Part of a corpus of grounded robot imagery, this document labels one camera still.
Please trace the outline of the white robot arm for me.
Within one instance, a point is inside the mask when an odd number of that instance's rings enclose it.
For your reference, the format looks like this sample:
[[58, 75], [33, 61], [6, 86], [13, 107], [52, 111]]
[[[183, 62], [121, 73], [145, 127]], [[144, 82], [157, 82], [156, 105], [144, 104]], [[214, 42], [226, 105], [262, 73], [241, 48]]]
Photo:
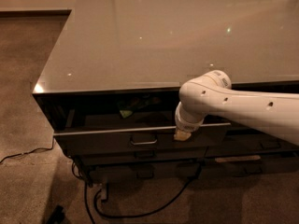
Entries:
[[181, 86], [174, 138], [188, 140], [207, 115], [299, 145], [298, 94], [234, 91], [231, 79], [221, 70], [214, 70]]

